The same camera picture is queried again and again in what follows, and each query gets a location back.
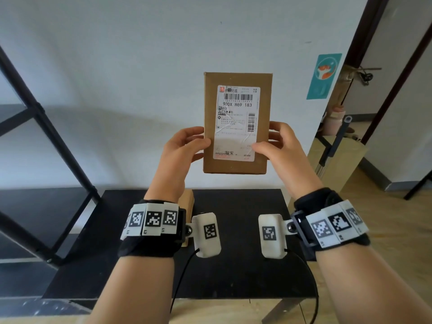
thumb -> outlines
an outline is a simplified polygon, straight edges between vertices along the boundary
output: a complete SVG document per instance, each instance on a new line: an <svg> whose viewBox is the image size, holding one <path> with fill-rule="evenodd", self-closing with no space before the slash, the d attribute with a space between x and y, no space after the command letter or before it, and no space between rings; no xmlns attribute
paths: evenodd
<svg viewBox="0 0 432 324"><path fill-rule="evenodd" d="M189 150L192 154L197 153L200 150L204 150L208 148L211 144L210 139L195 139L193 141L190 141L188 144L185 145L185 148Z"/></svg>
<svg viewBox="0 0 432 324"><path fill-rule="evenodd" d="M278 152L280 152L280 149L278 147L275 147L273 144L270 144L269 142L253 143L252 149L255 152L261 153L262 155L266 156L270 160L274 156L276 156Z"/></svg>

barcode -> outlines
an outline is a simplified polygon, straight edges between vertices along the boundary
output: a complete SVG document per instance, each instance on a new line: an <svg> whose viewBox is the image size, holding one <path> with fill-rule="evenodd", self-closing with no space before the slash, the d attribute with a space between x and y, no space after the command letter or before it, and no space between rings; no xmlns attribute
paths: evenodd
<svg viewBox="0 0 432 324"><path fill-rule="evenodd" d="M237 94L237 93L225 93L225 100L245 100L252 101L253 94Z"/></svg>
<svg viewBox="0 0 432 324"><path fill-rule="evenodd" d="M247 131L248 132L254 132L255 131L255 113L251 113L250 112L247 115L247 118L248 118L248 120L247 120L247 127L248 127Z"/></svg>

gray baseboard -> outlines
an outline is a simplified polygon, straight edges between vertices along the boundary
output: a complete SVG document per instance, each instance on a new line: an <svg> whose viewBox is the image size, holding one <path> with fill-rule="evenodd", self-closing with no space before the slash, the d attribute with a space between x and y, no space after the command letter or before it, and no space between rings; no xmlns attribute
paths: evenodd
<svg viewBox="0 0 432 324"><path fill-rule="evenodd" d="M376 114L349 114L353 118L353 122L371 122Z"/></svg>
<svg viewBox="0 0 432 324"><path fill-rule="evenodd" d="M361 168L381 190L386 192L411 190L418 183L418 181L392 182L366 158L360 161L359 168ZM432 189L432 182L427 182L422 189Z"/></svg>

person's left hand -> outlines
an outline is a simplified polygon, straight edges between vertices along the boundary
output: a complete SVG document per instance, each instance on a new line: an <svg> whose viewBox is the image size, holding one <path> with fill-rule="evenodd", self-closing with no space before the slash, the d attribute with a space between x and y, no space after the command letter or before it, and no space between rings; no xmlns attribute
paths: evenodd
<svg viewBox="0 0 432 324"><path fill-rule="evenodd" d="M204 127L195 126L178 131L166 142L158 169L144 199L177 203L185 190L185 178L191 163L201 159L200 150L208 148L210 139L200 135Z"/></svg>

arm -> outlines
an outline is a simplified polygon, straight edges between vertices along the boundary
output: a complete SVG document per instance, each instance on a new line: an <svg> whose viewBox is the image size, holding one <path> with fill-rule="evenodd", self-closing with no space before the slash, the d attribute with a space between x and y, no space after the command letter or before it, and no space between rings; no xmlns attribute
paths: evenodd
<svg viewBox="0 0 432 324"><path fill-rule="evenodd" d="M203 157L197 152L210 145L203 132L186 128L165 144L144 199L178 202L191 163ZM168 323L173 279L173 258L121 257L87 323Z"/></svg>
<svg viewBox="0 0 432 324"><path fill-rule="evenodd" d="M293 130L270 122L270 142L255 143L294 199L323 187ZM432 323L432 310L372 247L355 243L316 253L340 323Z"/></svg>

